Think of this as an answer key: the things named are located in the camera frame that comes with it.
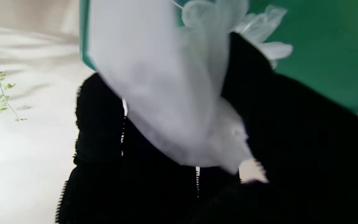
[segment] plant stem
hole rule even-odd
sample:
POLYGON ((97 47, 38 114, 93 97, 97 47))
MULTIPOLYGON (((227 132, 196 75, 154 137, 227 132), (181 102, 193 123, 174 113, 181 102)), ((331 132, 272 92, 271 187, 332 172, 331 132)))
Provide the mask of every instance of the plant stem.
POLYGON ((8 102, 7 96, 5 95, 4 90, 2 89, 1 82, 0 82, 0 90, 1 90, 1 93, 2 93, 3 97, 4 97, 5 100, 6 100, 6 104, 9 106, 9 108, 10 108, 10 109, 13 111, 13 113, 16 115, 17 120, 19 120, 20 118, 19 118, 19 116, 16 114, 16 111, 12 108, 12 106, 10 106, 10 104, 9 104, 9 102, 8 102))

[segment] white plastic bag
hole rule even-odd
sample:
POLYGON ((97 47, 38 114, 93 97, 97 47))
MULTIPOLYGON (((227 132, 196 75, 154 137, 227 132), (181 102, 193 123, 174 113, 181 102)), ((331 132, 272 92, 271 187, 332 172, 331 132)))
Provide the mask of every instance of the white plastic bag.
POLYGON ((172 7, 168 0, 91 1, 91 59, 159 150, 183 165, 234 173, 251 154, 242 121, 220 92, 228 34, 248 1, 190 1, 181 28, 172 7))
POLYGON ((264 43, 281 24, 286 13, 284 8, 269 5, 264 13, 247 14, 235 28, 235 32, 254 44, 270 60, 273 68, 277 66, 277 59, 288 57, 293 50, 291 44, 264 43))

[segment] zipper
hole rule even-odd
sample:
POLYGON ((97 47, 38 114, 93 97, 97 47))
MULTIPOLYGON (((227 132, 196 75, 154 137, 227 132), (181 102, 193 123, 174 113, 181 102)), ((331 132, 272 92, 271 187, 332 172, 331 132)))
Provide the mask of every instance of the zipper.
POLYGON ((200 167, 196 167, 197 198, 200 198, 200 167))
POLYGON ((56 208, 55 223, 58 223, 58 222, 59 222, 59 218, 60 218, 60 208, 61 208, 61 206, 62 206, 63 196, 64 196, 64 193, 65 193, 65 191, 66 191, 67 183, 68 183, 68 180, 66 180, 66 181, 64 182, 63 189, 62 189, 62 192, 61 192, 61 194, 60 194, 59 202, 58 202, 58 205, 57 205, 57 208, 56 208))
POLYGON ((121 135, 121 141, 120 141, 120 146, 121 146, 121 157, 124 156, 124 151, 123 151, 123 147, 122 144, 124 143, 124 130, 125 130, 125 121, 126 121, 126 116, 124 116, 124 124, 123 124, 123 128, 122 128, 122 135, 121 135))

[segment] green folder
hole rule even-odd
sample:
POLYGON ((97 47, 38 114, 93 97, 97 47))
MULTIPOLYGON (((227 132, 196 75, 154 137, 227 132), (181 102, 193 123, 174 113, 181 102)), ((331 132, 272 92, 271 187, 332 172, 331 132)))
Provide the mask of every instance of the green folder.
MULTIPOLYGON (((81 60, 95 70, 87 56, 89 1, 80 1, 80 52, 81 60)), ((177 2, 183 5, 187 0, 177 2)), ((250 3, 250 12, 254 13, 263 12, 269 4, 288 10, 267 42, 292 44, 294 52, 279 60, 275 71, 358 113, 358 1, 251 0, 250 3)), ((180 9, 177 10, 181 23, 180 9)))

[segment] black jacket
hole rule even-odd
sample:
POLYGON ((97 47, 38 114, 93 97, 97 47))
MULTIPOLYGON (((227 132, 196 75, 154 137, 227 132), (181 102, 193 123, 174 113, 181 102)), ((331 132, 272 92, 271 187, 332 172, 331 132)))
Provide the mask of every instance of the black jacket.
POLYGON ((357 115, 275 74, 237 34, 222 96, 243 118, 268 184, 240 184, 218 167, 196 177, 139 133, 94 74, 78 94, 77 167, 56 222, 358 223, 357 115))

